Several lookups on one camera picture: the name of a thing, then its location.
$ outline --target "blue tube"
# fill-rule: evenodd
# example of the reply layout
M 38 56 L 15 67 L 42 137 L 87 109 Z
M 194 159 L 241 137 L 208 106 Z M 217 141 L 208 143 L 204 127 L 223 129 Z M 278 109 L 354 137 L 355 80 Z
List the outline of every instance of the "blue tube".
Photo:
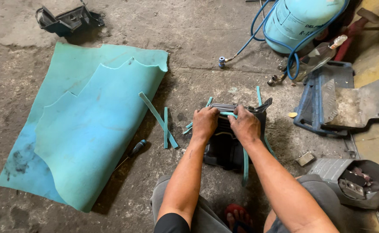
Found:
M 253 33 L 253 28 L 254 28 L 254 24 L 256 23 L 256 20 L 258 18 L 258 16 L 260 15 L 260 13 L 262 12 L 262 10 L 264 9 L 264 7 L 267 5 L 267 3 L 269 2 L 270 0 L 267 0 L 263 6 L 259 9 L 258 13 L 256 14 L 256 16 L 254 17 L 253 19 L 253 23 L 251 24 L 251 28 L 250 28 L 250 34 L 251 34 L 251 37 L 250 39 L 247 41 L 247 43 L 245 43 L 245 45 L 237 52 L 237 55 L 239 55 L 243 50 L 244 48 L 250 43 L 250 41 L 252 39 L 255 39 L 256 41 L 265 41 L 265 39 L 259 39 L 259 38 L 256 38 L 256 34 L 258 33 L 259 29 L 263 27 L 263 34 L 265 36 L 265 38 L 267 38 L 269 41 L 273 42 L 273 43 L 276 43 L 276 44 L 279 44 L 281 46 L 284 46 L 286 47 L 287 49 L 289 49 L 291 51 L 289 57 L 288 57 L 288 60 L 287 60 L 287 75 L 289 76 L 289 78 L 291 80 L 294 80 L 297 75 L 299 74 L 299 69 L 297 68 L 296 69 L 296 73 L 294 76 L 291 76 L 290 74 L 290 67 L 291 65 L 293 64 L 293 57 L 295 58 L 296 60 L 296 66 L 299 67 L 299 56 L 297 55 L 296 53 L 296 50 L 297 48 L 299 48 L 300 45 L 302 45 L 306 40 L 308 40 L 310 37 L 314 36 L 315 34 L 318 34 L 320 33 L 322 30 L 324 30 L 325 28 L 327 28 L 327 26 L 329 26 L 333 21 L 336 20 L 336 18 L 346 9 L 346 7 L 348 6 L 348 3 L 349 3 L 349 0 L 345 0 L 345 3 L 343 4 L 342 8 L 340 9 L 340 11 L 333 17 L 331 18 L 326 24 L 324 24 L 322 27 L 320 27 L 319 29 L 317 29 L 316 31 L 314 31 L 313 33 L 311 33 L 310 35 L 308 35 L 306 38 L 304 38 L 299 44 L 296 45 L 296 47 L 292 48 L 288 45 L 286 45 L 285 43 L 283 42 L 280 42 L 280 41 L 277 41 L 277 40 L 274 40 L 272 38 L 270 38 L 267 34 L 266 34 L 266 31 L 265 31 L 265 27 L 266 27 L 266 23 L 267 23 L 267 20 L 269 18 L 269 16 L 271 15 L 271 13 L 273 12 L 273 10 L 275 9 L 277 3 L 278 3 L 278 0 L 274 3 L 273 7 L 270 9 L 269 13 L 266 15 L 266 17 L 264 18 L 264 20 L 261 22 L 261 24 L 259 25 L 259 27 L 256 29 L 256 31 Z

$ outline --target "blue gas cylinder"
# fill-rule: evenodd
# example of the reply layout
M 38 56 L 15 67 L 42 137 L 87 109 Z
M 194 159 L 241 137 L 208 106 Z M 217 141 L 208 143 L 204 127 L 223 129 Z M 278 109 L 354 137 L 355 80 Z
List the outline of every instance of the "blue gas cylinder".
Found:
M 266 34 L 294 48 L 306 36 L 335 16 L 344 3 L 345 0 L 279 0 L 267 20 Z M 309 38 L 297 50 L 302 49 L 316 36 Z M 266 42 L 277 52 L 284 54 L 291 52 L 286 47 L 268 39 Z

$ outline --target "plastic bottle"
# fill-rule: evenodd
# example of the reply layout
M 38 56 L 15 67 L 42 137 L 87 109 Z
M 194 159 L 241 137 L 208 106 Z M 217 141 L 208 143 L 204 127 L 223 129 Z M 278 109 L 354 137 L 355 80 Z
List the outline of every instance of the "plastic bottle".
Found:
M 299 74 L 297 75 L 296 81 L 302 81 L 306 75 L 310 72 L 316 70 L 322 65 L 326 64 L 332 57 L 336 54 L 336 48 L 347 39 L 346 35 L 341 35 L 334 39 L 332 42 L 320 43 L 316 48 L 314 48 L 308 55 L 304 56 L 300 60 Z M 296 66 L 294 65 L 290 71 L 291 73 L 296 72 Z
M 267 35 L 294 48 L 306 36 L 326 24 L 342 8 L 345 0 L 279 0 L 266 24 Z M 312 36 L 297 50 L 312 41 Z M 280 53 L 291 51 L 266 39 L 267 44 Z

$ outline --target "gray shorts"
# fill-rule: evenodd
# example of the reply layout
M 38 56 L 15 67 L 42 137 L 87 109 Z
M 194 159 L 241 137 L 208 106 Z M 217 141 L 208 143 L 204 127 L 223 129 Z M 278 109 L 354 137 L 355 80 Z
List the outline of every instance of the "gray shorts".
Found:
M 158 212 L 162 204 L 163 195 L 165 193 L 166 185 L 171 176 L 162 176 L 159 178 L 153 190 L 151 197 L 151 207 L 153 211 L 153 222 L 156 224 Z M 336 194 L 325 184 L 321 178 L 316 175 L 304 175 L 297 179 L 297 181 L 307 189 L 307 191 L 314 197 L 326 215 L 332 220 L 336 228 L 341 231 L 343 229 L 343 219 L 341 216 L 341 204 Z M 194 215 L 192 217 L 191 232 L 196 233 L 211 233 L 211 232 L 225 232 L 231 233 L 230 229 L 223 223 L 220 218 L 212 211 L 208 201 L 199 196 Z M 273 225 L 267 233 L 288 233 L 289 231 L 276 217 Z

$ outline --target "foot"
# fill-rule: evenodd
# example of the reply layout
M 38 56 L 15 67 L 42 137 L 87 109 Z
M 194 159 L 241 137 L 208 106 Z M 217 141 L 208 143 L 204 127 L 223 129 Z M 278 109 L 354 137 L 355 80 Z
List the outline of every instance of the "foot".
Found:
M 243 222 L 246 225 L 249 225 L 250 227 L 253 226 L 253 220 L 250 219 L 250 216 L 247 213 L 244 213 L 243 210 L 238 211 L 237 209 L 234 209 L 233 212 L 227 214 L 227 221 L 229 224 L 229 228 L 231 231 L 234 229 L 234 224 L 236 221 Z M 242 227 L 238 227 L 239 233 L 246 233 L 246 231 Z

